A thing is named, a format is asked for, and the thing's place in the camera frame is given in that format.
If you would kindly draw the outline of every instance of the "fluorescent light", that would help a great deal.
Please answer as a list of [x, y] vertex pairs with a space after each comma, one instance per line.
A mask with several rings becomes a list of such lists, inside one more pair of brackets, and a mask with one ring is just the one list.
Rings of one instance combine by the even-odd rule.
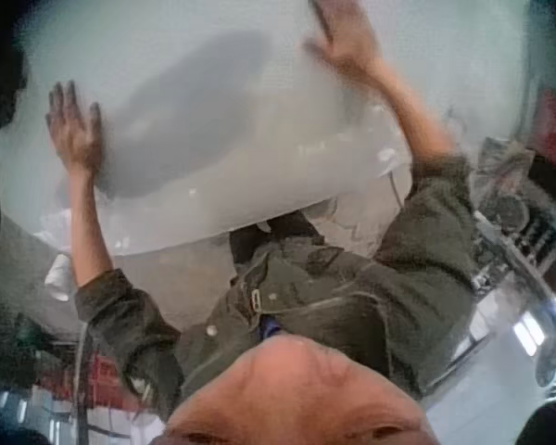
[[54, 421], [54, 419], [51, 419], [49, 421], [49, 441], [51, 443], [54, 443], [54, 434], [56, 433], [55, 429], [56, 429], [56, 422]]
[[19, 412], [17, 413], [17, 421], [22, 424], [27, 416], [27, 401], [21, 400], [19, 402]]
[[56, 444], [59, 445], [59, 421], [56, 422]]
[[544, 334], [544, 331], [541, 330], [539, 323], [533, 317], [531, 312], [524, 313], [523, 323], [525, 324], [525, 327], [529, 331], [529, 334], [531, 334], [531, 337], [534, 338], [536, 344], [540, 346], [546, 339], [546, 335]]
[[0, 393], [0, 410], [6, 406], [7, 401], [8, 401], [8, 391], [4, 391]]
[[517, 323], [512, 327], [512, 331], [521, 342], [521, 346], [523, 346], [527, 355], [533, 357], [537, 350], [536, 342], [533, 338], [531, 338], [531, 335], [529, 335], [529, 331], [527, 331], [524, 324], [521, 322]]

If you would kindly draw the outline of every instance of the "left hand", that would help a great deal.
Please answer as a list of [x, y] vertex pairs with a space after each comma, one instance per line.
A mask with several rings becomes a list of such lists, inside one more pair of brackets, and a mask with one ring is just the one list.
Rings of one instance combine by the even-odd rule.
[[45, 115], [45, 120], [57, 155], [70, 177], [93, 179], [103, 162], [98, 104], [91, 105], [89, 120], [85, 122], [76, 102], [74, 83], [68, 82], [66, 91], [60, 83], [56, 83], [49, 93], [49, 113]]

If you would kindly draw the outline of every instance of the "translucent plastic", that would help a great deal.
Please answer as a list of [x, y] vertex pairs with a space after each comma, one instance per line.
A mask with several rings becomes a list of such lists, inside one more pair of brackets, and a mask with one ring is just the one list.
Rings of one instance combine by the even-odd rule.
[[[375, 3], [369, 14], [385, 55], [443, 114], [468, 56], [440, 33], [463, 11]], [[22, 27], [28, 85], [0, 131], [4, 212], [69, 248], [65, 172], [44, 125], [47, 93], [67, 79], [84, 110], [102, 106], [107, 161], [97, 204], [115, 254], [216, 235], [388, 172], [405, 153], [403, 136], [385, 108], [304, 53], [316, 30], [302, 0], [43, 3]], [[445, 48], [435, 53], [442, 66], [426, 47]]]

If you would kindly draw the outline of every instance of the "right hand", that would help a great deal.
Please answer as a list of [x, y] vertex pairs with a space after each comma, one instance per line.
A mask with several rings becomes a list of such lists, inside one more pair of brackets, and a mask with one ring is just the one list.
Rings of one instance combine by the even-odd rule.
[[358, 0], [310, 0], [323, 35], [306, 47], [348, 80], [369, 83], [381, 60], [373, 28]]
[[57, 155], [71, 179], [92, 179], [103, 161], [103, 135], [101, 112], [98, 104], [89, 108], [89, 119], [85, 121], [78, 103], [72, 81], [66, 91], [56, 83], [49, 93], [49, 113], [45, 121]]

